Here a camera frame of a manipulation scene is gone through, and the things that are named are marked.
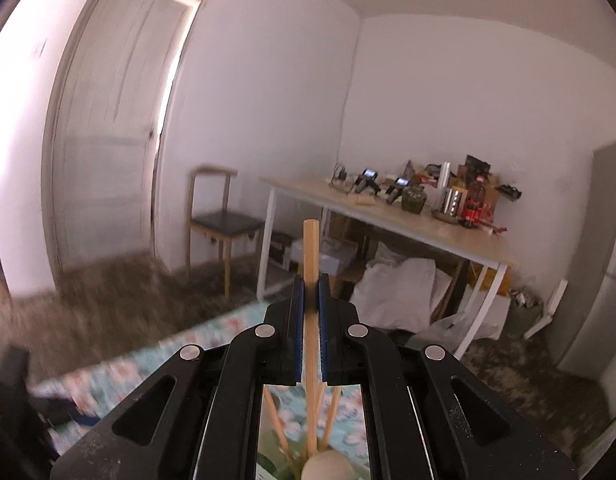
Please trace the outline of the wooden chopstick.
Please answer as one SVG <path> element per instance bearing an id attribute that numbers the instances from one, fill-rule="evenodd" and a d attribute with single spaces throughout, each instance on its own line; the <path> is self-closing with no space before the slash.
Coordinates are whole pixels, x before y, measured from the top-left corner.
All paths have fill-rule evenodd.
<path id="1" fill-rule="evenodd" d="M 326 416 L 325 427 L 323 431 L 322 439 L 319 443 L 319 451 L 325 452 L 330 445 L 330 439 L 335 424 L 336 414 L 338 410 L 338 404 L 340 404 L 340 395 L 342 394 L 342 387 L 335 386 L 332 391 L 331 404 L 329 406 L 328 416 Z"/>
<path id="2" fill-rule="evenodd" d="M 262 390 L 262 400 L 264 401 L 265 411 L 270 419 L 271 427 L 276 435 L 276 440 L 278 440 L 279 448 L 286 460 L 292 464 L 294 463 L 294 456 L 284 432 L 282 419 L 279 416 L 276 404 L 274 404 L 273 395 L 267 386 L 265 386 L 264 390 Z"/>
<path id="3" fill-rule="evenodd" d="M 316 219 L 304 221 L 302 240 L 302 279 L 305 283 L 304 364 L 307 401 L 307 456 L 318 452 L 319 418 L 319 312 L 317 287 L 319 281 L 320 223 Z"/>

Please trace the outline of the mint green utensil basket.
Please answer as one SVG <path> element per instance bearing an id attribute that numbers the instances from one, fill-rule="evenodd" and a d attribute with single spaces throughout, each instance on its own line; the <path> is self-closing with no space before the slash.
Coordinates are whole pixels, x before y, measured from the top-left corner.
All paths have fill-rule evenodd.
<path id="1" fill-rule="evenodd" d="M 298 479 L 302 465 L 307 460 L 307 404 L 303 386 L 267 386 L 282 419 L 282 425 L 290 444 L 294 463 L 290 464 L 282 454 L 265 407 L 261 409 L 256 477 L 258 479 Z M 325 387 L 321 397 L 318 418 L 318 445 L 331 404 L 332 387 Z M 342 387 L 340 404 L 328 450 L 345 455 L 355 469 L 356 479 L 369 479 L 369 448 L 366 442 L 366 421 L 361 389 L 358 386 Z"/>

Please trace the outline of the floral turquoise tablecloth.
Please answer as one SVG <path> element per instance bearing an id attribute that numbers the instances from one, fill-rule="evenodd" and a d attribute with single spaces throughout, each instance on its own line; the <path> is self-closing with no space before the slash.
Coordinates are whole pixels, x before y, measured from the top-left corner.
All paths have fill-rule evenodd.
<path id="1" fill-rule="evenodd" d="M 261 323 L 267 307 L 265 302 L 246 304 L 219 318 L 169 336 L 154 346 L 47 379 L 32 387 L 32 393 L 62 396 L 73 400 L 84 414 L 103 418 L 169 358 L 176 356 L 183 362 L 210 358 L 210 350 L 230 344 L 243 330 Z M 69 422 L 60 429 L 51 429 L 50 433 L 56 449 L 63 454 L 88 429 L 80 422 Z"/>

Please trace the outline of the white wooden spoon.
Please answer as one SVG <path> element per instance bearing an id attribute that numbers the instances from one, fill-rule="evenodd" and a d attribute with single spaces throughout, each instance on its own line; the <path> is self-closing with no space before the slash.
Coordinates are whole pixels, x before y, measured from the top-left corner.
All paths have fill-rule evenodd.
<path id="1" fill-rule="evenodd" d="M 356 478 L 354 467 L 348 458 L 335 450 L 327 450 L 311 456 L 302 467 L 302 480 L 352 480 Z"/>

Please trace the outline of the wooden chair black seat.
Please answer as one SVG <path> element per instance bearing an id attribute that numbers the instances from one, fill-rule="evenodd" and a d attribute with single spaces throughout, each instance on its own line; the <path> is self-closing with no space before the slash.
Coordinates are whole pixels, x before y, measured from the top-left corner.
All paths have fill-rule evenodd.
<path id="1" fill-rule="evenodd" d="M 223 292 L 226 298 L 231 292 L 232 246 L 236 240 L 247 237 L 256 240 L 257 253 L 261 253 L 265 222 L 235 212 L 229 208 L 231 181 L 238 175 L 233 169 L 220 166 L 202 165 L 194 168 L 189 175 L 188 195 L 186 196 L 186 275 L 190 275 L 192 235 L 202 234 L 218 244 L 218 259 L 223 265 Z M 196 214 L 194 212 L 195 185 L 199 177 L 223 177 L 221 206 L 213 212 Z"/>

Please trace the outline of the white plastic bag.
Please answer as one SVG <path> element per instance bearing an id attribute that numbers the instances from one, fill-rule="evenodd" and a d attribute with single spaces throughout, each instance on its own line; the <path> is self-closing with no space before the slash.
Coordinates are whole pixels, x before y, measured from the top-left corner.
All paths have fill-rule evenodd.
<path id="1" fill-rule="evenodd" d="M 350 302 L 363 324 L 416 334 L 430 327 L 451 283 L 433 259 L 406 257 L 378 243 Z"/>

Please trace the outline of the green glass jar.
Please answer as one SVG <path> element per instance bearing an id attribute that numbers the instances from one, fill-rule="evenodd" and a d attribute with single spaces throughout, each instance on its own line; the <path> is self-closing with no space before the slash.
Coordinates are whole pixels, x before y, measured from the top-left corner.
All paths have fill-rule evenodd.
<path id="1" fill-rule="evenodd" d="M 427 195 L 421 185 L 404 188 L 401 193 L 401 209 L 410 214 L 420 214 L 427 201 Z"/>

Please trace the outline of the silver refrigerator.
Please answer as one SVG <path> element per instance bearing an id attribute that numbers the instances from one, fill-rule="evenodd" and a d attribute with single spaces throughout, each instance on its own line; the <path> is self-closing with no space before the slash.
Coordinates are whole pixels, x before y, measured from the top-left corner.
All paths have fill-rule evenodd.
<path id="1" fill-rule="evenodd" d="M 559 370 L 598 382 L 616 416 L 616 141 L 593 153 L 588 204 L 548 331 Z"/>

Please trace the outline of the steel cylinder container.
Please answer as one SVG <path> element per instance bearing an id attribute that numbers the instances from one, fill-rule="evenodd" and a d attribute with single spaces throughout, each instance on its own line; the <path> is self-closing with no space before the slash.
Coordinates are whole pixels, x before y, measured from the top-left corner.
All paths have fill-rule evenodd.
<path id="1" fill-rule="evenodd" d="M 460 220 L 463 214 L 463 208 L 468 190 L 460 186 L 448 186 L 445 188 L 442 204 L 439 206 L 439 212 L 449 218 Z"/>

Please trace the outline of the red cola bottle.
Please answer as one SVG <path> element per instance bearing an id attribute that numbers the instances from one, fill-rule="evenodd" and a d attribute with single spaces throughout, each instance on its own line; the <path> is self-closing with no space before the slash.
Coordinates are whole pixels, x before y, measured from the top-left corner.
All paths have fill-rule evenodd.
<path id="1" fill-rule="evenodd" d="M 468 195 L 462 211 L 462 226 L 473 229 L 480 223 L 486 198 L 487 179 L 478 176 L 468 186 Z"/>

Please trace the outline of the white door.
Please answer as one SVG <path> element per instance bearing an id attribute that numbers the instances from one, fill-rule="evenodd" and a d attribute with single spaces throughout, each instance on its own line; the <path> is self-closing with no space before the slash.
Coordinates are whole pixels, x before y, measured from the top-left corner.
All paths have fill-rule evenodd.
<path id="1" fill-rule="evenodd" d="M 53 258 L 67 273 L 151 247 L 160 135 L 201 0 L 94 0 L 49 139 Z"/>

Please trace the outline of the white frame wooden desk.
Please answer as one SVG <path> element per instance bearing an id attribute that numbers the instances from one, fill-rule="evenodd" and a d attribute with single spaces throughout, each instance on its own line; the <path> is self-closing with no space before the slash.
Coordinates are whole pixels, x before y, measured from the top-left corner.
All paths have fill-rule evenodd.
<path id="1" fill-rule="evenodd" d="M 356 194 L 337 191 L 325 180 L 263 178 L 261 182 L 268 185 L 270 193 L 262 234 L 262 254 L 259 257 L 256 287 L 256 296 L 259 299 L 266 294 L 269 248 L 276 218 L 276 200 L 280 196 L 317 206 L 324 214 L 344 214 L 479 264 L 482 270 L 466 305 L 471 323 L 454 352 L 456 359 L 464 356 L 479 327 L 483 325 L 506 271 L 516 266 L 512 249 L 501 235 L 488 235 L 483 231 L 453 226 L 436 220 L 429 214 L 409 214 L 377 198 L 371 205 L 363 205 L 357 202 Z"/>

